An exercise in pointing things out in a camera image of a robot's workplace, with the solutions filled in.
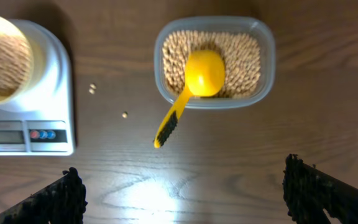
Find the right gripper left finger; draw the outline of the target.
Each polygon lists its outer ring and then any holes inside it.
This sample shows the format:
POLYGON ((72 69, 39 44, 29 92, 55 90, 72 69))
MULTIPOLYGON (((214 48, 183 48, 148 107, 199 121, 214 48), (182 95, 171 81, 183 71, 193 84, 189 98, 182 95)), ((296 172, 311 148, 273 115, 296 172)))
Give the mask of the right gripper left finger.
POLYGON ((0 224, 83 224, 86 187, 71 167, 63 177, 0 213, 0 224))

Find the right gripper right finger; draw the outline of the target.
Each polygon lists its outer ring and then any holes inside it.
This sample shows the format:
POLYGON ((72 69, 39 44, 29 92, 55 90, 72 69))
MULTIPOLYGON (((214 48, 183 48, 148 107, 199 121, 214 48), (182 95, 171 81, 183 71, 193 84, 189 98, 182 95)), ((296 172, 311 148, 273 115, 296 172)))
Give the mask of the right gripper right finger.
POLYGON ((358 189, 303 162, 296 154, 285 159, 283 199, 297 224, 358 224, 358 189))

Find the yellow plastic bowl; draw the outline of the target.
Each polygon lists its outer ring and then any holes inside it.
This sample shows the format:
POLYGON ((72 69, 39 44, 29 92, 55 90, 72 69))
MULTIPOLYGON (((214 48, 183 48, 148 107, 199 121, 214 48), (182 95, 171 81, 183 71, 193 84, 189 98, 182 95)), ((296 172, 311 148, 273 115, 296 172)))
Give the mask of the yellow plastic bowl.
POLYGON ((25 38, 32 51, 32 71, 30 72, 29 79, 12 95, 2 96, 0 95, 0 105, 7 103, 8 101, 13 100, 26 91, 29 91, 38 84, 42 76, 44 75, 45 70, 45 53, 41 49, 40 45, 34 41, 30 35, 24 32, 24 29, 19 28, 18 25, 15 25, 13 21, 9 21, 0 16, 0 35, 16 35, 25 38))

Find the yellow measuring scoop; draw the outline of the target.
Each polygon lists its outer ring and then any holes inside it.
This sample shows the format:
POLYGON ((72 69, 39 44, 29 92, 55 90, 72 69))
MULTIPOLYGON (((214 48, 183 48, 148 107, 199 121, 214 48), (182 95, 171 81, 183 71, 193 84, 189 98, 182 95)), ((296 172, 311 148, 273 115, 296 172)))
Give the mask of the yellow measuring scoop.
POLYGON ((185 86, 162 120, 154 139, 154 147, 162 147, 193 96, 213 96, 224 85, 225 67, 221 56, 212 50, 192 52, 185 65, 185 86))

